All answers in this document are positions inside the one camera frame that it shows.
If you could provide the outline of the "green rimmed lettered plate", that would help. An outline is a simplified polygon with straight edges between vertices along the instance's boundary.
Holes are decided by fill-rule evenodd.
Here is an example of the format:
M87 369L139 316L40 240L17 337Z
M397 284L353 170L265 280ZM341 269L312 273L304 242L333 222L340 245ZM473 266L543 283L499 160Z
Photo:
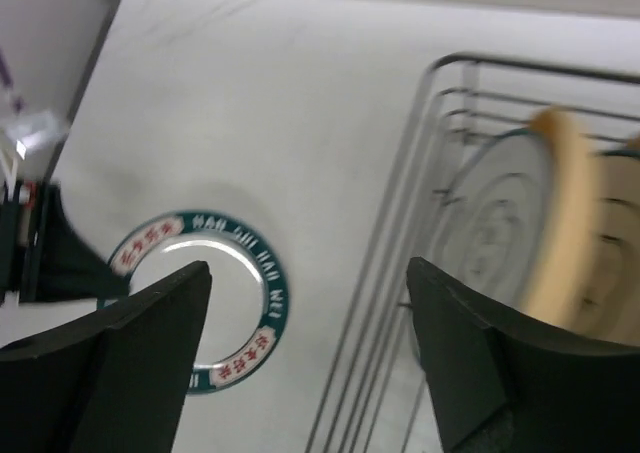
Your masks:
M263 306L248 340L231 355L211 364L194 364L187 393L205 395L229 389L260 369L284 334L290 289L283 265L257 230L228 214L213 210L178 210L156 216L130 232L111 253L108 264L131 279L139 263L168 239L189 245L189 235L203 234L220 243L229 256L246 266L261 289Z

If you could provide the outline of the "yellow plastic plate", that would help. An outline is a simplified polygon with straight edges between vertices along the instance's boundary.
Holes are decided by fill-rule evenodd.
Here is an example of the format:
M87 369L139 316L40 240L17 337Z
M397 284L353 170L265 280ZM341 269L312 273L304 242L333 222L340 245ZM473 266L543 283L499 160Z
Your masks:
M521 306L525 314L571 329L595 262L601 173L586 129L568 111L548 107L529 122L550 144L553 187L548 219Z

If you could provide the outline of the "cream plastic plate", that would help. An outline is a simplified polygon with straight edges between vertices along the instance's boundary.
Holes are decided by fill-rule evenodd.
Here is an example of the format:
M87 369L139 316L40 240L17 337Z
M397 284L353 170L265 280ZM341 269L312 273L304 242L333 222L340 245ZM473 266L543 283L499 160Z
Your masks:
M598 156L602 223L595 262L574 329L585 336L639 344L639 139Z

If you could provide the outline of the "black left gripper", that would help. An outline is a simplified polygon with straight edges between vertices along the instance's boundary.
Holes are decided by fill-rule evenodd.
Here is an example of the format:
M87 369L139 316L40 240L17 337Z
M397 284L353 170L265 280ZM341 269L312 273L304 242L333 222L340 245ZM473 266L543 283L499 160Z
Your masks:
M16 293L35 301L119 299L129 295L129 279L114 272L72 228L60 187L18 180L1 197L1 300Z

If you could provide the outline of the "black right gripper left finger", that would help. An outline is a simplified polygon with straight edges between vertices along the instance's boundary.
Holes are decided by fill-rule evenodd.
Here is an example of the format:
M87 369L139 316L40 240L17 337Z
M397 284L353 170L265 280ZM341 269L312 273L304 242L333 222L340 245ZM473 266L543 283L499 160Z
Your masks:
M194 261L2 347L2 451L171 451L211 285L207 263Z

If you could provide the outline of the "white plate with grey rings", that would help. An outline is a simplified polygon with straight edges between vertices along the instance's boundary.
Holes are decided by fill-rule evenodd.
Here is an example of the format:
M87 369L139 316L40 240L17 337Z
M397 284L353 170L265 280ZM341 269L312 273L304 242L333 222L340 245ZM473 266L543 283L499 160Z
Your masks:
M554 180L548 142L508 131L465 157L445 185L417 255L471 289L523 306Z

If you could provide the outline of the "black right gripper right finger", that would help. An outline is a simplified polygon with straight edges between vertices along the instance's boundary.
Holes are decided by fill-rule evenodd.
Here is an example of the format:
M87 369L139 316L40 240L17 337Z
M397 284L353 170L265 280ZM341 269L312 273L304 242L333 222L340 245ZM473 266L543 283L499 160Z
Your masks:
M638 348L535 320L420 257L406 285L444 451L638 451Z

